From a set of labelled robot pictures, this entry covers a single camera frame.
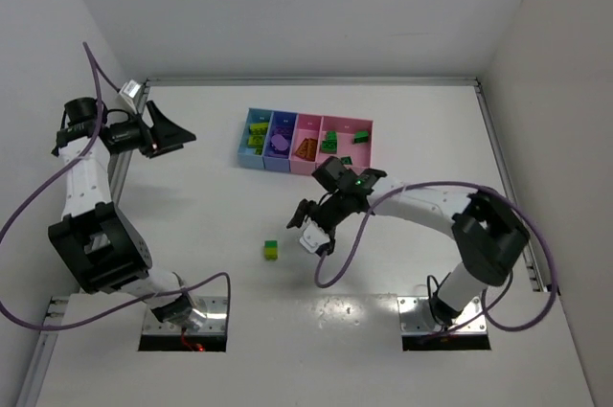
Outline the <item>purple rounded lego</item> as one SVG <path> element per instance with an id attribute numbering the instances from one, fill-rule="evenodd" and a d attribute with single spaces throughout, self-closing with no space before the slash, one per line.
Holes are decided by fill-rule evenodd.
<path id="1" fill-rule="evenodd" d="M 273 135 L 270 139 L 270 152 L 273 154 L 287 154 L 290 149 L 290 141 L 284 136 Z"/>

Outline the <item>orange brown lego plate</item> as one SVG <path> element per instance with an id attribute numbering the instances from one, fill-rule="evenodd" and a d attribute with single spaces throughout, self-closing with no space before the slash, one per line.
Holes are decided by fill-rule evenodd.
<path id="1" fill-rule="evenodd" d="M 308 161 L 314 161 L 317 154 L 317 144 L 318 141 L 316 139 L 308 138 L 306 140 L 306 154 L 305 159 Z"/>
<path id="2" fill-rule="evenodd" d="M 297 147 L 297 149 L 295 150 L 295 155 L 298 158 L 304 159 L 306 160 L 309 156 L 309 149 L 310 149 L 310 142 L 311 140 L 309 138 L 305 138 Z"/>

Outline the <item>lime green square lego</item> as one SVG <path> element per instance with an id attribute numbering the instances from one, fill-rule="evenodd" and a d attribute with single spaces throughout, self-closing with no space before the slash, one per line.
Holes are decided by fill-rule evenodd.
<path id="1" fill-rule="evenodd" d="M 249 125 L 249 133 L 251 135 L 266 135 L 268 130 L 268 123 L 254 123 Z"/>

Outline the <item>lime green sloped lego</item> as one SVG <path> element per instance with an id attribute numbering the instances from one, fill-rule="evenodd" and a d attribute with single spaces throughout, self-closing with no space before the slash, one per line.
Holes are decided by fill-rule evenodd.
<path id="1" fill-rule="evenodd" d="M 250 135 L 247 139 L 247 146 L 251 148 L 263 147 L 264 142 L 264 135 Z"/>

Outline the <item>purple lego plate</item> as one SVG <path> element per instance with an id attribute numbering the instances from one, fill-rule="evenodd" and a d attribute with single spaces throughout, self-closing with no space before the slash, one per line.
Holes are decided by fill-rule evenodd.
<path id="1" fill-rule="evenodd" d="M 293 135 L 293 128 L 289 126 L 276 126 L 273 130 L 273 134 L 291 138 Z"/>

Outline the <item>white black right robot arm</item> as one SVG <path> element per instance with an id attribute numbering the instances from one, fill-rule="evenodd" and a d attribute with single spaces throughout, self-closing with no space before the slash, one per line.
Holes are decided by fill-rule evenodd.
<path id="1" fill-rule="evenodd" d="M 481 292 L 500 286 L 530 239 L 509 205 L 485 190 L 453 192 L 450 184 L 404 184 L 383 170 L 355 173 L 330 157 L 313 173 L 325 189 L 318 201 L 303 199 L 287 226 L 298 228 L 300 244 L 323 259 L 335 248 L 335 232 L 354 214 L 416 223 L 452 239 L 460 263 L 426 301 L 427 319 L 450 327 Z"/>

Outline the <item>dark green square lego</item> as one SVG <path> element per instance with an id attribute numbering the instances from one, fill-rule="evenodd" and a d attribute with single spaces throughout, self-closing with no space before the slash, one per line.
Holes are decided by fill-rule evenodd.
<path id="1" fill-rule="evenodd" d="M 338 137 L 335 131 L 327 131 L 320 145 L 320 151 L 326 154 L 334 154 L 338 149 Z"/>

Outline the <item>green lime lego pair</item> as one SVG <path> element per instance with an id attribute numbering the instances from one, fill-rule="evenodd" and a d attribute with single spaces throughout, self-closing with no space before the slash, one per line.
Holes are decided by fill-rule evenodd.
<path id="1" fill-rule="evenodd" d="M 266 240 L 263 246 L 263 256 L 266 260 L 274 261 L 278 259 L 279 248 L 277 240 Z"/>

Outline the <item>dark green sloped lego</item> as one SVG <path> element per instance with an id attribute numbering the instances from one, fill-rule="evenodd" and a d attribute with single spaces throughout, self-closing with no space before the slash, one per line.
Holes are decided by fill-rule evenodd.
<path id="1" fill-rule="evenodd" d="M 370 132 L 368 130 L 361 130 L 361 131 L 357 131 L 354 135 L 353 135 L 353 142 L 355 144 L 365 144 L 368 143 L 370 141 Z"/>

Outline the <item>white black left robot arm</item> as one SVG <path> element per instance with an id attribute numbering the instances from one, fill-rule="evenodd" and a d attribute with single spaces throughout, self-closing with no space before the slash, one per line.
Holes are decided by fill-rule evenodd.
<path id="1" fill-rule="evenodd" d="M 206 320 L 174 272 L 154 265 L 148 246 L 113 199 L 110 159 L 137 150 L 155 158 L 182 148 L 194 134 L 169 120 L 148 101 L 146 124 L 130 112 L 123 122 L 97 124 L 108 110 L 93 98 L 65 105 L 68 124 L 58 133 L 53 154 L 70 165 L 61 220 L 48 237 L 80 288 L 89 294 L 121 292 L 142 299 L 160 323 L 197 330 Z"/>

